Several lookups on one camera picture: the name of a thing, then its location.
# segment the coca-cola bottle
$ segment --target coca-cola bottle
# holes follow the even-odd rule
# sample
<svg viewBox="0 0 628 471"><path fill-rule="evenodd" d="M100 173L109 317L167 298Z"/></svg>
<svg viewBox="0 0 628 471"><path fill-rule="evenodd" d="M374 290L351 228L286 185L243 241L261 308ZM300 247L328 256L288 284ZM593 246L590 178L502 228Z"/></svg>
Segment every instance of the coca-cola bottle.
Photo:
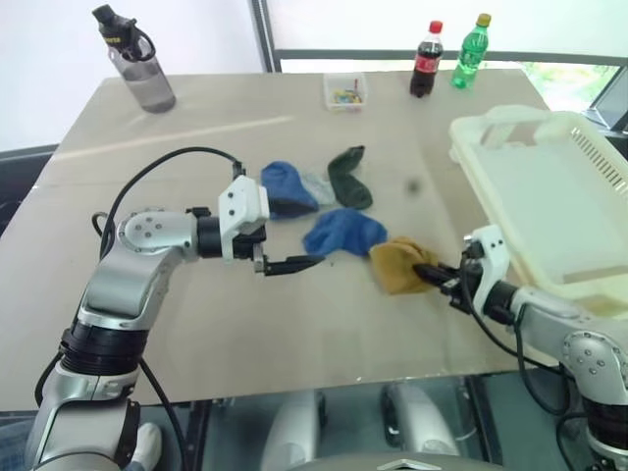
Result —
<svg viewBox="0 0 628 471"><path fill-rule="evenodd" d="M434 78L439 69L439 61L443 55L441 43L442 22L431 22L430 33L419 44L414 60L414 73L410 82L410 93L421 98L431 93L434 88Z"/></svg>

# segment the blue sock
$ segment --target blue sock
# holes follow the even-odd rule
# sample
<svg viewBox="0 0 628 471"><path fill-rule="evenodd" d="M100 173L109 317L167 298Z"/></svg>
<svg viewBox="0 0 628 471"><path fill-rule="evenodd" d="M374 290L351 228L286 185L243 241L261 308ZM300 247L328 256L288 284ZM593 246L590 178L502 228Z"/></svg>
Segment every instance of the blue sock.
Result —
<svg viewBox="0 0 628 471"><path fill-rule="evenodd" d="M336 209L319 218L303 238L309 255L325 256L343 249L354 255L368 255L369 249L385 242L388 234L380 223L351 208Z"/></svg>
<svg viewBox="0 0 628 471"><path fill-rule="evenodd" d="M318 211L316 199L303 187L298 171L288 162L272 162L262 170L271 219L296 218Z"/></svg>

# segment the water bottle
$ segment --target water bottle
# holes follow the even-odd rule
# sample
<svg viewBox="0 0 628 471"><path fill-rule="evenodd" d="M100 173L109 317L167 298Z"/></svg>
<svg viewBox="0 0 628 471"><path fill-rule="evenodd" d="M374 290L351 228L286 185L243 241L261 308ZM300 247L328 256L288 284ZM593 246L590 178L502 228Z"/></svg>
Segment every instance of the water bottle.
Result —
<svg viewBox="0 0 628 471"><path fill-rule="evenodd" d="M109 46L109 59L139 106L148 113L164 113L175 106L177 98L155 57L155 46L136 20L116 15L109 5L92 14Z"/></svg>
<svg viewBox="0 0 628 471"><path fill-rule="evenodd" d="M464 38L462 50L458 57L458 65L451 77L451 84L456 88L471 88L473 86L484 54L489 48L487 28L490 23L491 15L483 13L478 17L475 28Z"/></svg>

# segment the wall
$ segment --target wall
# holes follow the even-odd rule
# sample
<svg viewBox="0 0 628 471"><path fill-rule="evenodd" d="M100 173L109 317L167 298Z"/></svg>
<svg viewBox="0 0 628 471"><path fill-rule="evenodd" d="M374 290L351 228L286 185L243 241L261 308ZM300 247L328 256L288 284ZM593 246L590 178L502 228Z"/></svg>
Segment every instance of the wall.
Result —
<svg viewBox="0 0 628 471"><path fill-rule="evenodd" d="M490 49L628 57L626 0L267 0L277 49L417 47L430 20L456 50L479 13Z"/></svg>
<svg viewBox="0 0 628 471"><path fill-rule="evenodd" d="M107 0L0 3L0 151L61 141L116 75L91 11ZM167 74L262 72L247 0L111 0L138 18Z"/></svg>

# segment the sock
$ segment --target sock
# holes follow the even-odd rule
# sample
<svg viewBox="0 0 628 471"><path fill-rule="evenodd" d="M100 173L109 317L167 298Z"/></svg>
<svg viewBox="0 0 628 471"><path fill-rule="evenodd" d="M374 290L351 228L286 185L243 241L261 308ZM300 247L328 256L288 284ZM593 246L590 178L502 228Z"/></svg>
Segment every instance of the sock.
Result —
<svg viewBox="0 0 628 471"><path fill-rule="evenodd" d="M349 173L355 170L363 155L363 145L349 147L327 167L336 199L342 206L366 209L373 204L369 188Z"/></svg>
<svg viewBox="0 0 628 471"><path fill-rule="evenodd" d="M303 238L308 255L325 256L335 250L367 255L369 249L386 241L384 226L354 209L335 209L325 213Z"/></svg>
<svg viewBox="0 0 628 471"><path fill-rule="evenodd" d="M423 292L431 285L421 281L412 266L417 263L436 265L434 253L421 248L408 237L396 237L375 245L369 251L375 277L388 294Z"/></svg>
<svg viewBox="0 0 628 471"><path fill-rule="evenodd" d="M303 187L316 199L321 206L336 203L332 184L316 174L300 174Z"/></svg>
<svg viewBox="0 0 628 471"><path fill-rule="evenodd" d="M303 187L298 171L288 162L272 162L262 170L271 219L296 218L318 211L318 203Z"/></svg>

